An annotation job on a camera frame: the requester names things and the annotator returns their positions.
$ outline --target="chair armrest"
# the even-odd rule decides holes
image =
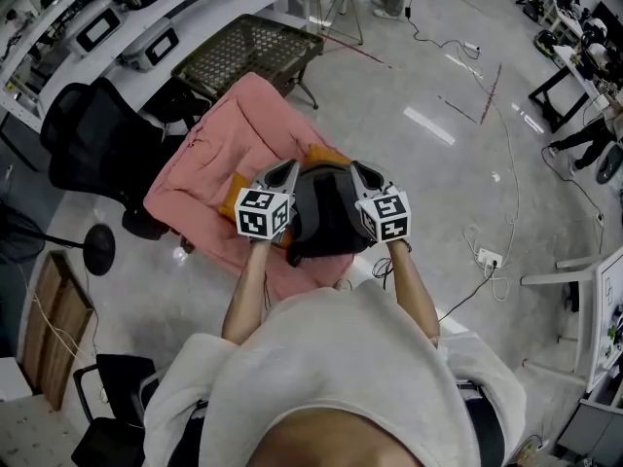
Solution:
[[[91,409],[89,408],[89,404],[87,403],[85,391],[82,388],[82,377],[87,372],[92,372],[95,369],[97,369],[97,364],[89,365],[84,369],[78,369],[76,372],[74,372],[74,382],[76,383],[76,389],[78,390],[78,398],[80,399],[82,410],[85,411],[85,415],[87,416],[87,420],[89,421],[89,423],[93,422],[93,415],[91,413]]]

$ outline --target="wooden plank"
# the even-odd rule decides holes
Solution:
[[[40,373],[42,364],[43,349],[51,333],[50,327],[44,320],[41,311],[50,319],[57,307],[62,291],[67,283],[66,272],[69,266],[61,253],[50,253],[45,259],[35,294],[41,303],[41,308],[33,299],[28,313],[28,325],[26,326],[26,336],[24,340],[23,357],[21,365],[33,387],[40,385]]]
[[[55,328],[63,331],[59,335],[74,353],[77,349],[71,340],[80,344],[91,313],[91,303],[72,276],[67,282],[58,309],[53,314],[51,321]],[[48,339],[41,371],[41,390],[46,395],[53,410],[60,410],[73,360],[73,355],[67,351],[67,348],[58,338],[52,336]]]

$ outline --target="round black base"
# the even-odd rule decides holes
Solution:
[[[93,225],[85,237],[82,256],[87,270],[95,275],[104,275],[115,261],[115,236],[107,225]]]

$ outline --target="electrical outlet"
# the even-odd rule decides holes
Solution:
[[[495,267],[498,269],[502,266],[502,257],[493,251],[488,251],[482,247],[478,251],[478,263],[486,267],[492,267],[495,262]]]

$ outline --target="person's right arm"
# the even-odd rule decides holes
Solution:
[[[414,319],[422,331],[437,346],[439,342],[439,320],[435,305],[424,284],[411,256],[409,247],[402,240],[393,240],[387,244],[398,304]]]

